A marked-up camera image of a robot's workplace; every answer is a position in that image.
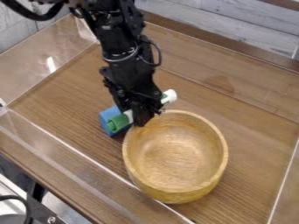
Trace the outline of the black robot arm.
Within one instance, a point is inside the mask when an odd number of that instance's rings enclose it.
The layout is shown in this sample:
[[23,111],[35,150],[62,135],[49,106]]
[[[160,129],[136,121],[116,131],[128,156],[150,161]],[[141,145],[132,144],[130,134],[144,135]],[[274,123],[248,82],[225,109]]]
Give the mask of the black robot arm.
[[162,92],[153,81],[162,56],[156,43],[142,34],[144,13],[136,8],[136,0],[29,1],[47,4],[50,8],[37,14],[17,0],[0,0],[0,3],[34,21],[51,19],[63,7],[75,18],[85,21],[106,62],[98,69],[104,86],[117,108],[122,112],[132,112],[133,125],[145,126],[162,107]]

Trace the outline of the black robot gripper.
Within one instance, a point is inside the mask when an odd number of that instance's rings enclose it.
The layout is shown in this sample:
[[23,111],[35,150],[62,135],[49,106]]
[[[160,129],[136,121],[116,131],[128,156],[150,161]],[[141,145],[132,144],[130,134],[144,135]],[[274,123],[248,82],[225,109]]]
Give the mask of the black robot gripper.
[[150,49],[102,52],[106,66],[98,69],[104,85],[121,112],[132,109],[133,124],[144,127],[162,104],[161,90],[153,81],[154,55]]

